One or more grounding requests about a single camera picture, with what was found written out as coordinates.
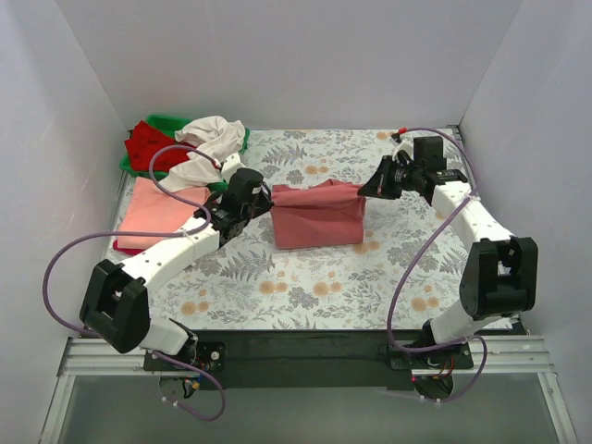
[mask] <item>white backdrop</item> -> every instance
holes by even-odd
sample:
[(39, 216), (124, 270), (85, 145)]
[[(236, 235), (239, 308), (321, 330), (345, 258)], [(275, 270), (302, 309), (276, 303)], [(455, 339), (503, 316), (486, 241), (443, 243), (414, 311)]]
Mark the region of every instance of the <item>white backdrop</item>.
[(128, 128), (457, 124), (521, 0), (56, 0)]
[(592, 442), (592, 4), (524, 0), (461, 130), (492, 213), (539, 247), (543, 333), (580, 442)]
[[(43, 271), (82, 234), (108, 227), (126, 134), (54, 2), (0, 2), (0, 442), (37, 442), (68, 331), (45, 311)], [(105, 247), (58, 265), (56, 308), (76, 321)]]

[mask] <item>folded red cloth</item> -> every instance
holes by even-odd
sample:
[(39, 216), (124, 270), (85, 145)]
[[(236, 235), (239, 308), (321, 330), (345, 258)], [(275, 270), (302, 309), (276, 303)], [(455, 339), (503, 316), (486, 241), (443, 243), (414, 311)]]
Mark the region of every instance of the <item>folded red cloth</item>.
[[(158, 129), (151, 127), (143, 120), (133, 129), (131, 137), (125, 142), (128, 149), (129, 165), (134, 171), (148, 171), (150, 159), (158, 150), (168, 145), (188, 145), (176, 142)], [(183, 150), (170, 150), (158, 156), (154, 163), (154, 171), (166, 171), (175, 165), (189, 160), (187, 152)]]
[(275, 185), (271, 209), (278, 248), (347, 245), (364, 241), (366, 199), (361, 185), (329, 179), (308, 190)]
[(117, 239), (115, 239), (113, 241), (113, 249), (116, 252), (129, 254), (130, 256), (135, 256), (136, 254), (143, 253), (143, 250), (136, 249), (136, 248), (119, 248), (119, 243), (117, 242)]

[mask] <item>green basket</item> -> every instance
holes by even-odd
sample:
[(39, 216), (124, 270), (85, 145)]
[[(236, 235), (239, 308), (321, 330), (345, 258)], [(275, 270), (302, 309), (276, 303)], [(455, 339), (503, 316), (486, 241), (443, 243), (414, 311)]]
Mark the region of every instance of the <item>green basket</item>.
[[(175, 139), (175, 131), (181, 130), (185, 125), (190, 123), (192, 119), (190, 118), (181, 118), (181, 117), (170, 117), (170, 116), (159, 116), (157, 114), (152, 114), (146, 118), (146, 123), (153, 128), (161, 131), (163, 134), (166, 134), (168, 137)], [(243, 154), (247, 149), (247, 141), (249, 140), (249, 135), (251, 132), (248, 128), (244, 129), (244, 140), (242, 141), (242, 148), (240, 149), (240, 153)], [(130, 176), (133, 178), (141, 177), (141, 178), (150, 178), (150, 173), (148, 171), (135, 171), (131, 168), (130, 165), (130, 157), (126, 153), (119, 162), (119, 167), (127, 171)], [(154, 176), (156, 179), (164, 179), (168, 176), (166, 171), (155, 171)], [(226, 182), (217, 182), (217, 183), (210, 183), (207, 188), (210, 191), (225, 191), (228, 187)]]

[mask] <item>floral tablecloth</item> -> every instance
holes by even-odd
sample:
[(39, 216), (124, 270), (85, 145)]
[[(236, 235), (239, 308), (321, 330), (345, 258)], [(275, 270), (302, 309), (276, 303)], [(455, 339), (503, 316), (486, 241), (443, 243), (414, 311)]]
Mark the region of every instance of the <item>floral tablecloth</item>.
[[(269, 185), (364, 183), (392, 149), (386, 130), (260, 130), (252, 132), (243, 162)], [(446, 142), (445, 150), (449, 167), (463, 169), (455, 148)], [(129, 179), (118, 223), (132, 189)], [(190, 328), (384, 328), (400, 276), (441, 222), (423, 198), (405, 192), (397, 201), (368, 199), (364, 243), (281, 251), (267, 214), (152, 295), (151, 314)], [(106, 257), (119, 262), (127, 256), (109, 250)], [(449, 307), (458, 298), (466, 258), (447, 228), (404, 287), (393, 326), (419, 328)], [(511, 324), (501, 320), (490, 327)]]

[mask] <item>white cloth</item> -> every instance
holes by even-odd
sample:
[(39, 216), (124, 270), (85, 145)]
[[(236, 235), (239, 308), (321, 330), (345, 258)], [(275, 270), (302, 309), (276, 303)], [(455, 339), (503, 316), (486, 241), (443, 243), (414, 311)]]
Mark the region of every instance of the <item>white cloth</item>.
[[(244, 133), (240, 120), (228, 123), (223, 117), (212, 116), (188, 123), (175, 132), (175, 139), (199, 146), (200, 151), (224, 162), (242, 148)], [(196, 153), (187, 153), (187, 156), (190, 160), (170, 168), (168, 176), (160, 181), (167, 190), (175, 192), (221, 181), (219, 173), (207, 159)]]

